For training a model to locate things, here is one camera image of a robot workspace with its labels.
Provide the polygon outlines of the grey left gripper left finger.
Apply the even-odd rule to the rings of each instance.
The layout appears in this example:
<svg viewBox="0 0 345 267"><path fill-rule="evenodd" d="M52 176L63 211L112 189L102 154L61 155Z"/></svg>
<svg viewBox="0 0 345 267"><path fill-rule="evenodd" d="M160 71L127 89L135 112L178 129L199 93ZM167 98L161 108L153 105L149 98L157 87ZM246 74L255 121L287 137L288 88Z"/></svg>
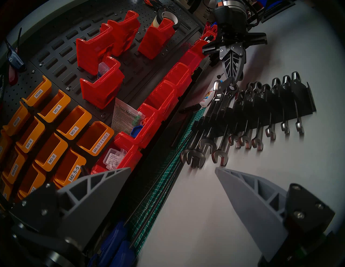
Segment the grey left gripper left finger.
<svg viewBox="0 0 345 267"><path fill-rule="evenodd" d="M129 167L90 174L59 190L47 183L15 204L10 216L34 233L70 238L83 251L130 174Z"/></svg>

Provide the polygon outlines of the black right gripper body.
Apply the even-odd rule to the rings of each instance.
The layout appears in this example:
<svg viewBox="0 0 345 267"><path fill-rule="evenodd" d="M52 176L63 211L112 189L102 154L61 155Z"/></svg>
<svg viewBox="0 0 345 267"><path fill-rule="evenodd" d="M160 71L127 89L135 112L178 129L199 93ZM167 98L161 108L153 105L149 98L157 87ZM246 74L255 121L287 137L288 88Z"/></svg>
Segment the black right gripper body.
<svg viewBox="0 0 345 267"><path fill-rule="evenodd" d="M249 33L245 7L217 7L213 11L218 30L215 39L202 47L204 55L219 53L226 56L234 52L244 56L248 47L267 44L265 33Z"/></svg>

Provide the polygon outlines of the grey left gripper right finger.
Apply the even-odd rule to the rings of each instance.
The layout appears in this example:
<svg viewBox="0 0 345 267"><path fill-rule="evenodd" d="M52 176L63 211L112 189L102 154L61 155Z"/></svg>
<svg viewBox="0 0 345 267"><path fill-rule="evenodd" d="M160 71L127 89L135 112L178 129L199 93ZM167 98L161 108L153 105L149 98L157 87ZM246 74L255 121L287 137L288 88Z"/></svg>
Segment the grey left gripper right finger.
<svg viewBox="0 0 345 267"><path fill-rule="evenodd" d="M335 212L297 183L284 190L271 181L215 169L233 209L261 251L259 262L305 262L326 241Z"/></svg>

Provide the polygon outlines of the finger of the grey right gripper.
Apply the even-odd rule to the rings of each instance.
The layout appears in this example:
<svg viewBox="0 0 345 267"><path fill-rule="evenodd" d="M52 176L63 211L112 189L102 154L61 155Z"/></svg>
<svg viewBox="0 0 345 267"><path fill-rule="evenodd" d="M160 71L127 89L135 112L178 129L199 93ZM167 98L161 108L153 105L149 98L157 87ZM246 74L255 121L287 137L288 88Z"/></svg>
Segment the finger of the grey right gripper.
<svg viewBox="0 0 345 267"><path fill-rule="evenodd" d="M243 68L246 63L246 50L243 43L236 43L234 45L234 67L235 77L234 83L237 84L238 81L243 79Z"/></svg>
<svg viewBox="0 0 345 267"><path fill-rule="evenodd" d="M224 79L233 78L232 83L235 82L235 74L233 71L233 49L234 43L229 45L224 45L220 47L219 58L222 62Z"/></svg>

